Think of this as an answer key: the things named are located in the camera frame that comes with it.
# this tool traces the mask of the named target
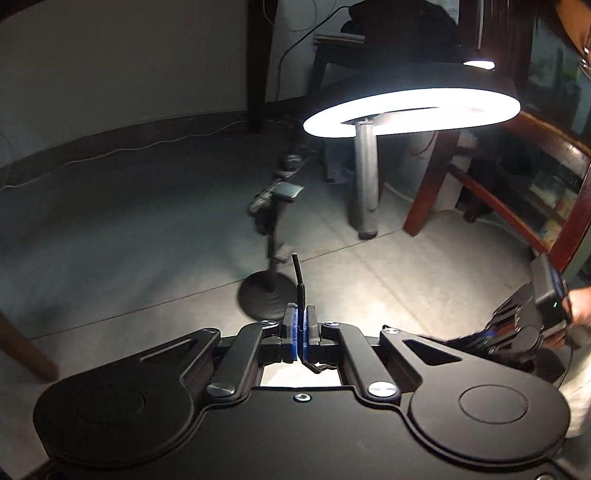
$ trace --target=white wall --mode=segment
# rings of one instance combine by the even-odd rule
[[[245,109],[245,62],[246,0],[46,0],[0,23],[0,166],[111,128]]]

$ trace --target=baseboard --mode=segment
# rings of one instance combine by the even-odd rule
[[[0,188],[21,185],[66,163],[104,155],[118,148],[140,148],[185,135],[207,134],[241,120],[246,120],[245,111],[200,113],[128,125],[77,138],[1,167]],[[224,133],[244,131],[246,123],[240,123],[232,125]]]

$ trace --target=metal pole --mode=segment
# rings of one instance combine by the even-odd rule
[[[279,267],[277,251],[283,244],[280,220],[282,213],[285,210],[285,202],[280,201],[280,199],[276,197],[272,197],[270,208],[271,210],[267,214],[267,228],[270,228],[271,230],[267,233],[267,258],[269,259],[269,269],[267,270],[265,289],[272,293],[277,289],[277,270]]]
[[[378,143],[371,121],[355,124],[357,232],[361,240],[378,234]]]

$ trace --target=power cable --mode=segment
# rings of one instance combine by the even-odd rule
[[[265,17],[265,19],[271,24],[273,25],[273,27],[276,27],[277,25],[275,23],[273,23],[271,21],[271,19],[269,18],[269,16],[267,15],[267,8],[265,7],[265,2],[266,0],[262,0],[262,14]],[[307,28],[301,28],[299,30],[291,30],[291,29],[286,29],[288,32],[305,32],[306,30],[309,30],[311,28],[314,28],[314,25],[316,24],[316,21],[318,20],[318,5],[316,4],[316,0],[312,0],[312,3],[314,4],[314,21],[312,22],[312,26],[311,27],[307,27]]]
[[[338,7],[328,17],[326,17],[322,22],[320,22],[318,25],[316,25],[315,27],[313,27],[307,34],[305,34],[297,42],[295,42],[291,47],[289,47],[285,51],[285,53],[281,56],[281,58],[279,59],[279,65],[277,66],[277,89],[275,90],[275,101],[279,100],[279,92],[281,90],[281,68],[283,67],[283,60],[285,60],[285,57],[287,56],[287,54],[289,52],[291,52],[295,47],[297,47],[301,42],[303,42],[312,32],[314,32],[319,27],[321,27],[322,25],[324,25],[325,23],[327,23],[328,20],[330,20],[331,18],[333,18],[335,16],[335,14],[339,10],[342,10],[343,8],[349,8],[349,6],[348,5],[342,5],[341,7]]]
[[[435,140],[435,135],[437,135],[437,132],[433,132],[433,135],[431,136],[431,140],[429,140],[429,142],[427,143],[427,146],[425,148],[423,148],[421,151],[419,152],[413,152],[410,149],[408,150],[408,153],[410,154],[410,156],[412,157],[418,157],[419,155],[425,153],[427,150],[429,150],[429,147],[431,146],[431,144],[433,143],[433,140]]]
[[[569,363],[566,365],[566,370],[564,370],[564,373],[562,374],[562,378],[560,379],[560,382],[558,382],[558,386],[556,386],[556,388],[558,388],[558,389],[560,389],[560,387],[562,387],[562,382],[564,382],[566,375],[569,373],[570,366],[573,363],[573,354],[574,354],[574,349],[573,349],[573,347],[570,347]]]
[[[193,137],[211,137],[212,135],[216,135],[222,131],[224,131],[226,128],[230,128],[233,125],[237,125],[237,124],[242,124],[245,123],[247,120],[237,120],[236,122],[232,122],[231,124],[227,124],[221,128],[218,128],[217,130],[210,132],[208,134],[190,134],[190,135],[185,135],[183,137],[179,137],[179,138],[174,138],[172,140],[158,140],[157,142],[153,142],[150,143],[149,145],[145,145],[143,147],[138,147],[138,148],[117,148],[115,150],[111,150],[110,152],[107,153],[103,153],[101,155],[96,155],[95,157],[88,157],[88,158],[81,158],[80,160],[71,160],[69,162],[64,163],[63,165],[60,165],[57,168],[54,168],[53,170],[50,170],[46,173],[44,173],[43,175],[39,175],[38,177],[35,177],[34,179],[31,179],[29,181],[26,181],[24,183],[20,183],[18,185],[5,185],[4,187],[0,188],[0,192],[6,189],[17,189],[20,187],[24,187],[25,185],[29,185],[31,183],[35,183],[41,179],[44,179],[45,177],[47,177],[48,175],[64,168],[67,167],[68,165],[72,165],[74,163],[82,163],[85,161],[90,161],[90,160],[97,160],[98,158],[103,158],[103,157],[108,157],[109,155],[112,155],[114,153],[118,153],[118,152],[137,152],[139,150],[145,150],[146,148],[150,148],[153,147],[155,145],[160,145],[160,144],[164,144],[164,143],[174,143],[174,142],[179,142],[181,140],[185,140],[186,138],[193,138]]]

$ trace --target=gray floor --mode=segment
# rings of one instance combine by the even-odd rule
[[[268,180],[280,135],[218,136],[66,167],[0,194],[0,305],[62,377],[205,326],[235,334],[249,322],[239,280],[265,265],[245,207]],[[344,185],[310,164],[295,180],[289,239],[304,260],[320,320],[376,335],[387,323],[457,336],[528,281],[528,251],[503,230],[433,215],[411,238],[409,204],[390,192],[381,236],[360,243],[346,221]],[[291,267],[285,271],[291,273]],[[294,367],[265,382],[336,382]],[[45,459],[33,428],[46,385],[0,354],[0,465],[14,478]]]

